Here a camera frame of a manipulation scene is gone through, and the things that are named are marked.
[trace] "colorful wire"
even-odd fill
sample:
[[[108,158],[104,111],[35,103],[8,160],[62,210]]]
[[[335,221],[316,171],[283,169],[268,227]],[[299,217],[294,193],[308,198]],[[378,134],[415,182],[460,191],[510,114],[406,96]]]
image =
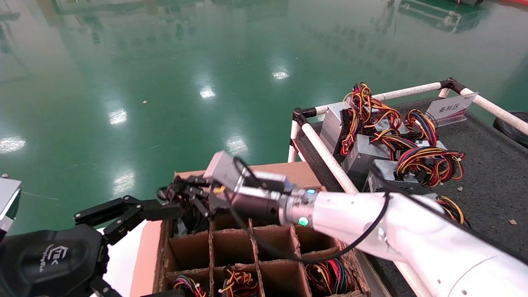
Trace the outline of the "colorful wire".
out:
[[[457,221],[461,225],[466,225],[471,228],[467,218],[464,216],[461,208],[451,199],[446,196],[437,196],[436,202],[440,204],[452,220]]]
[[[190,291],[196,297],[206,297],[205,292],[202,287],[200,287],[200,283],[194,282],[192,278],[185,275],[178,276],[173,283],[173,289],[176,290],[180,287]]]
[[[251,273],[237,272],[227,267],[227,274],[222,289],[218,290],[221,297],[254,297],[259,293],[258,282]]]
[[[425,187],[436,187],[448,180],[459,180],[464,176],[461,161],[465,157],[464,153],[446,151],[439,147],[415,147],[400,156],[396,176],[403,179],[404,175],[411,172],[418,178],[424,172],[421,184]]]
[[[350,129],[348,130],[348,134],[346,138],[341,142],[341,155],[346,156],[348,155],[348,152],[350,148],[354,145],[354,141],[356,139],[356,135],[360,128],[360,118],[357,114],[357,111],[353,108],[349,108],[343,111],[344,113],[348,113],[348,117],[350,118]]]
[[[383,143],[390,151],[390,160],[394,161],[398,159],[396,155],[397,151],[406,151],[418,147],[416,143],[402,138],[399,135],[400,133],[396,129],[387,129],[381,132],[376,132],[370,143]]]
[[[438,135],[436,133],[436,125],[433,117],[427,116],[417,109],[412,109],[407,113],[405,126],[411,132],[419,132],[420,136],[418,139],[427,140],[429,145],[436,146]]]
[[[305,266],[306,275],[313,287],[328,295],[344,294],[347,289],[346,270],[343,263],[335,258]]]
[[[372,98],[371,90],[365,83],[357,83],[352,93],[347,94],[345,99],[348,96],[350,96],[349,105],[356,107],[359,111],[363,128],[372,128],[384,119],[389,121],[392,129],[398,129],[402,125],[400,112]]]

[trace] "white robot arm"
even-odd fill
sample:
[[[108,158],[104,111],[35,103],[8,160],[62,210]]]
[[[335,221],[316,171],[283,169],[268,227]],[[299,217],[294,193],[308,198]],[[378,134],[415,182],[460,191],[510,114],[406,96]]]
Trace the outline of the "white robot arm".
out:
[[[305,225],[345,243],[360,237],[385,203],[385,193],[299,189],[289,185],[283,175],[249,173],[225,152],[213,157],[204,177],[233,193],[230,204],[238,212],[254,218],[276,218],[281,225]],[[255,185],[255,178],[285,186],[263,189]],[[402,194],[390,193],[390,197],[383,219],[358,249],[408,263],[434,296],[528,295],[526,264]],[[434,201],[416,198],[442,212]]]

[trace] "green floor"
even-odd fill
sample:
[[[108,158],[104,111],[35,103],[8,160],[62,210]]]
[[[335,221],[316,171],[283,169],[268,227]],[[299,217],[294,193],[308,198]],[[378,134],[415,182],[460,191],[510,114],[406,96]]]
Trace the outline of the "green floor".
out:
[[[218,150],[285,162],[291,110],[355,82],[379,93],[453,76],[526,111],[527,9],[422,1],[6,0],[0,171],[24,187],[13,233],[152,199]]]

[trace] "power supply unit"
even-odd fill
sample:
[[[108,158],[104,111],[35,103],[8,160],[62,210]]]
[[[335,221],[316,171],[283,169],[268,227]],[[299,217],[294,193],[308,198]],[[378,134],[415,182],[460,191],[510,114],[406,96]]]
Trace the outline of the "power supply unit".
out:
[[[388,160],[374,160],[374,166],[376,166],[385,180],[386,183],[399,188],[400,190],[408,194],[423,195],[430,193],[428,189],[424,188],[420,182],[412,175],[408,174],[399,180],[394,175],[396,171],[397,161]],[[363,192],[383,192],[385,186],[372,171],[369,172]]]
[[[365,185],[367,175],[374,160],[388,160],[389,150],[385,145],[370,144],[370,137],[356,135],[354,145],[343,160],[341,168],[354,185],[360,189]]]
[[[381,131],[385,131],[387,129],[390,129],[390,127],[391,127],[391,125],[389,124],[389,120],[388,119],[383,119],[377,125],[374,126],[374,129],[376,129],[376,131],[378,131],[378,132],[381,132]],[[398,131],[400,132],[400,134],[409,133],[409,129],[407,129],[407,127],[403,123],[398,128]]]
[[[414,143],[416,143],[416,145],[418,147],[423,147],[423,146],[431,146],[429,144],[429,141],[427,140],[417,140],[415,141]],[[446,146],[442,143],[442,141],[438,140],[436,141],[436,147],[440,148],[440,149],[443,149],[443,150],[447,150]]]
[[[323,127],[319,137],[326,145],[326,148],[332,154],[338,154],[340,147],[338,147],[339,140],[341,140],[341,110],[343,110],[343,103],[334,103],[328,106],[325,118],[323,120]]]
[[[425,198],[431,199],[432,201],[436,201],[436,198],[438,195],[436,193],[428,193],[423,195]]]

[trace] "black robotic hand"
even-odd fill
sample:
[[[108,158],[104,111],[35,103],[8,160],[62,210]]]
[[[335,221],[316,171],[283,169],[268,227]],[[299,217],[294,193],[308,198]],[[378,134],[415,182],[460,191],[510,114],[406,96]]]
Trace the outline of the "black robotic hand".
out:
[[[101,264],[108,262],[108,247],[102,242],[102,234],[87,225],[5,237],[0,295],[90,296],[95,278],[106,272]]]
[[[113,245],[143,220],[177,219],[179,204],[124,196],[75,214],[76,226],[6,236],[0,243],[1,297],[119,297],[103,279]],[[114,220],[99,233],[93,227]]]

